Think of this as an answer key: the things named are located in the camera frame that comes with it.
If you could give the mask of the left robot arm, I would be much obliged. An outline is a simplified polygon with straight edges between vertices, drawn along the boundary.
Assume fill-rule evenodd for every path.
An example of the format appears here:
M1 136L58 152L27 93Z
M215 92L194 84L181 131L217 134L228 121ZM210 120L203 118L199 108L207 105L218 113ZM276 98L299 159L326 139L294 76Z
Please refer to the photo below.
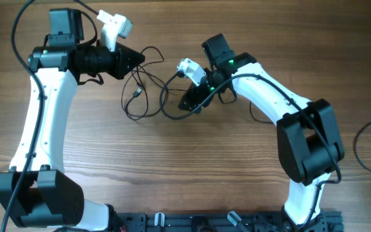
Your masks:
M55 227L63 231L126 231L109 204L84 197L64 172L63 147L68 114L81 75L102 82L102 74L123 79L144 62L144 55L118 43L132 29L123 15L97 13L102 30L86 41L85 13L50 10L50 33L33 49L24 67L31 94L24 130L8 171L0 173L3 222L17 227Z

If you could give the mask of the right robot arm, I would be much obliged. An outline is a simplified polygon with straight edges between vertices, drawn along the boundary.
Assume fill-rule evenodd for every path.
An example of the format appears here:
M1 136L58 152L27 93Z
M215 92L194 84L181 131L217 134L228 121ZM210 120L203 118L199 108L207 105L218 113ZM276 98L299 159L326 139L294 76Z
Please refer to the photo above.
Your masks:
M272 78L249 53L240 55L223 34L215 35L202 48L210 67L202 68L183 58L176 72L191 80L178 107L199 113L217 93L231 90L248 99L276 126L278 158L290 179L289 196L283 206L286 222L305 231L322 216L319 202L331 173L340 175L339 161L345 150L333 107L325 99L311 101L290 91Z

